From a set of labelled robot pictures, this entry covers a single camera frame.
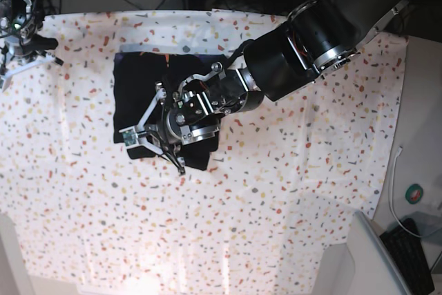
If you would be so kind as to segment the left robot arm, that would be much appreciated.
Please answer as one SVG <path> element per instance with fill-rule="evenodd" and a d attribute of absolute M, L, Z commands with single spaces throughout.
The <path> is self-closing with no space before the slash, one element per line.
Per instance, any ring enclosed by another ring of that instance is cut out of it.
<path fill-rule="evenodd" d="M 223 55 L 117 53 L 113 141 L 130 158 L 205 170 L 221 120 L 278 101 L 350 62 L 406 0 L 307 0 Z"/>

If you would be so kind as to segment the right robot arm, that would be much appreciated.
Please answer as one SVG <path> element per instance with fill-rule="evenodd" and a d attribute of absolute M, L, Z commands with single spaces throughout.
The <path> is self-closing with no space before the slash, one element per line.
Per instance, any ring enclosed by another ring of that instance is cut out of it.
<path fill-rule="evenodd" d="M 1 92 L 25 70 L 64 64 L 54 54 L 59 42 L 39 34 L 47 15 L 45 1 L 50 0 L 1 0 Z"/>

